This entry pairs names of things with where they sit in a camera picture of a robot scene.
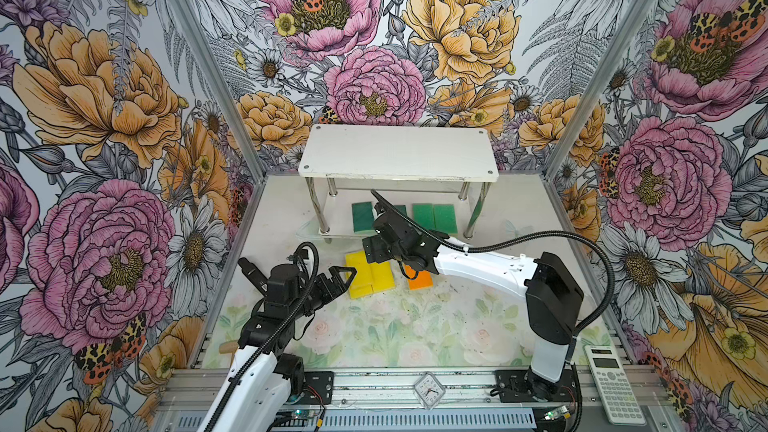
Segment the orange sponge front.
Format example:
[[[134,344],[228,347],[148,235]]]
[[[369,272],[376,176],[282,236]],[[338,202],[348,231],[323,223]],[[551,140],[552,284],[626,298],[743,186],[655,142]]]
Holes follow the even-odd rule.
[[[405,266],[404,276],[410,290],[427,289],[433,286],[432,274],[428,271],[416,272],[410,266]]]

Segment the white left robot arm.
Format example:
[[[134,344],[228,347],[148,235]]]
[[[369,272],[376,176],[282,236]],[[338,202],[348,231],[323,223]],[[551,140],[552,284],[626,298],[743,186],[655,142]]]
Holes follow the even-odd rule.
[[[266,276],[251,261],[238,261],[243,274],[262,294],[243,326],[235,358],[200,431],[267,431],[279,409],[305,388],[303,360],[285,349],[294,339],[296,320],[311,316],[346,293],[357,270],[317,265],[307,270],[298,257],[275,266]]]

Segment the dark green scouring sponge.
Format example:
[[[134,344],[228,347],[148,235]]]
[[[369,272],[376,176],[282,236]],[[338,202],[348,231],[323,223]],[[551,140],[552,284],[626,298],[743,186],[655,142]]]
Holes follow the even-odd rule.
[[[407,208],[405,205],[395,205],[394,208],[403,216],[407,217]]]

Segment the light green sponge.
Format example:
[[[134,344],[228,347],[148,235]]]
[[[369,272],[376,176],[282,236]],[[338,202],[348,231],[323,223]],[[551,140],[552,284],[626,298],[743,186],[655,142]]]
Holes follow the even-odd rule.
[[[414,203],[412,205],[412,218],[418,225],[425,229],[435,229],[435,216],[432,204]]]
[[[435,230],[448,235],[458,232],[455,208],[452,204],[434,204],[433,220]]]

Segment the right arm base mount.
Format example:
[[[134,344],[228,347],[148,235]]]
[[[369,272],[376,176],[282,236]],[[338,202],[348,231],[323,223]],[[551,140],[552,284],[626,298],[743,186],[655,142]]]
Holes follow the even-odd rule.
[[[498,397],[502,403],[573,403],[579,395],[574,372],[562,371],[558,382],[549,382],[536,376],[528,369],[499,369],[494,372],[495,385],[491,397]]]

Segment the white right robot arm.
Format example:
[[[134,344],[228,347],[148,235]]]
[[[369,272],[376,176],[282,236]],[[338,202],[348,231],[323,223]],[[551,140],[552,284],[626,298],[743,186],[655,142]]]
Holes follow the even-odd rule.
[[[573,233],[551,230],[504,243],[473,247],[444,233],[419,226],[381,200],[375,206],[375,234],[363,240],[371,263],[394,260],[403,268],[479,283],[525,302],[529,328],[536,335],[528,371],[512,388],[537,401],[551,400],[561,388],[563,371],[576,341],[584,292],[562,259],[550,252],[537,258],[499,251],[543,238],[583,242]]]

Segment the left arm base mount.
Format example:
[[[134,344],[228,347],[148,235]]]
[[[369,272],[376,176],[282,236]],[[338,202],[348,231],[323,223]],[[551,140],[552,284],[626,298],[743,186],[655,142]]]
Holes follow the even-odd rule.
[[[275,373],[289,382],[287,405],[330,405],[334,393],[335,373],[308,371],[301,357],[283,354],[278,358]]]

